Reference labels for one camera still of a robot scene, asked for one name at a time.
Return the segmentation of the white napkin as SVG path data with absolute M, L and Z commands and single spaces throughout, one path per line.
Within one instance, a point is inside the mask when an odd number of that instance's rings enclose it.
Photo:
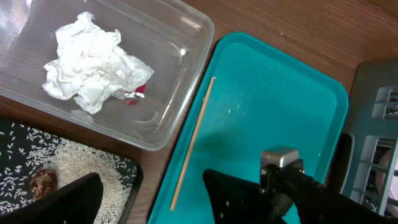
M 121 33 L 107 32 L 82 12 L 72 24 L 55 32 L 57 59 L 44 65 L 43 89 L 59 100 L 74 99 L 83 111 L 95 114 L 118 90 L 132 92 L 145 85 L 154 70 L 123 50 Z

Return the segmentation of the teal plastic tray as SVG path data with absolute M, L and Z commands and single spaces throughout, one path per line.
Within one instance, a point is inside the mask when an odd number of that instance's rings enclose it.
M 175 210 L 169 209 L 212 77 L 216 77 Z M 259 181 L 264 150 L 297 149 L 304 170 L 324 182 L 348 111 L 342 84 L 255 37 L 217 44 L 165 173 L 150 223 L 213 223 L 205 169 Z

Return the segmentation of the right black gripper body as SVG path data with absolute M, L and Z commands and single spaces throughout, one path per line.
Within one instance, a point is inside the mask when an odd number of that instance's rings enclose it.
M 284 223 L 282 217 L 296 206 L 301 223 L 323 223 L 323 184 L 304 173 L 303 160 L 296 159 L 285 166 L 262 166 L 260 190 L 268 197 L 266 223 Z

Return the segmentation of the brown food scrap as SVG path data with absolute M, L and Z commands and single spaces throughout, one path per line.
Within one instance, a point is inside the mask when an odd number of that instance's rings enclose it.
M 40 168 L 30 182 L 33 201 L 44 198 L 58 189 L 58 179 L 54 170 Z

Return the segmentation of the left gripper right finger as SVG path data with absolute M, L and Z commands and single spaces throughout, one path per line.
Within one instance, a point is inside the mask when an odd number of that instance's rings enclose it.
M 294 191 L 294 203 L 301 223 L 395 224 L 394 219 L 378 215 L 323 187 L 297 187 Z

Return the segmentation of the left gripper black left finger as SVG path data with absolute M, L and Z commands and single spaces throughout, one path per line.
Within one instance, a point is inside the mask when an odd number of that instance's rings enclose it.
M 93 224 L 103 198 L 100 175 L 89 173 L 30 205 L 1 217 L 1 224 Z

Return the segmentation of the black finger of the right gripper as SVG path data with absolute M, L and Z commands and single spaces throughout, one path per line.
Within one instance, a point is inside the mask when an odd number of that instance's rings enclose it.
M 284 223 L 278 198 L 258 183 L 240 179 L 213 169 L 203 172 L 215 223 Z

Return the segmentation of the clear plastic bin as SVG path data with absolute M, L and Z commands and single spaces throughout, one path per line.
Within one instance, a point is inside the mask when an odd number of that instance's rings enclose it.
M 214 32 L 183 1 L 2 1 L 1 95 L 156 151 Z

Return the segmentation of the red snack wrapper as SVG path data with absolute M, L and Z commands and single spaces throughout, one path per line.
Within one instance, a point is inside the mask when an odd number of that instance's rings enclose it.
M 123 100 L 128 105 L 136 105 L 139 101 L 144 99 L 146 85 L 142 85 L 132 92 L 118 90 L 111 94 L 112 97 Z

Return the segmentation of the wooden chopstick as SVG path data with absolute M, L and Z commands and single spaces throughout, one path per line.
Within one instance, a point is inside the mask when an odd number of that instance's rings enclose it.
M 212 77 L 211 78 L 210 83 L 208 85 L 208 89 L 206 91 L 206 95 L 205 95 L 205 97 L 203 99 L 203 103 L 202 103 L 202 106 L 201 106 L 197 121 L 195 123 L 195 128 L 193 130 L 193 134 L 192 134 L 192 137 L 191 137 L 191 140 L 190 140 L 190 144 L 188 146 L 187 153 L 186 153 L 186 156 L 185 156 L 185 159 L 184 159 L 184 162 L 183 162 L 183 166 L 182 166 L 182 169 L 180 171 L 180 175 L 178 177 L 178 182 L 177 182 L 177 185 L 176 185 L 176 188 L 175 188 L 175 191 L 174 191 L 174 195 L 172 197 L 172 201 L 171 201 L 171 204 L 170 204 L 170 207 L 169 207 L 169 209 L 171 211 L 175 210 L 175 207 L 176 207 L 176 204 L 177 204 L 177 200 L 178 200 L 178 196 L 179 196 L 180 190 L 181 190 L 182 185 L 183 185 L 183 180 L 184 180 L 184 177 L 185 177 L 185 174 L 186 174 L 186 171 L 187 171 L 187 167 L 188 167 L 188 164 L 189 164 L 192 152 L 193 152 L 193 147 L 194 147 L 195 141 L 197 139 L 197 135 L 198 135 L 198 132 L 199 132 L 199 129 L 200 129 L 200 126 L 201 126 L 201 122 L 203 120 L 203 116 L 205 114 L 206 106 L 208 104 L 208 100 L 210 98 L 211 91 L 212 91 L 215 79 L 216 79 L 216 77 Z

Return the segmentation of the grey dish rack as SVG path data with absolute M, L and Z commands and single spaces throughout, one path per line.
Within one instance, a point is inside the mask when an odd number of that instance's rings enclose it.
M 358 65 L 330 185 L 386 218 L 397 218 L 397 58 Z

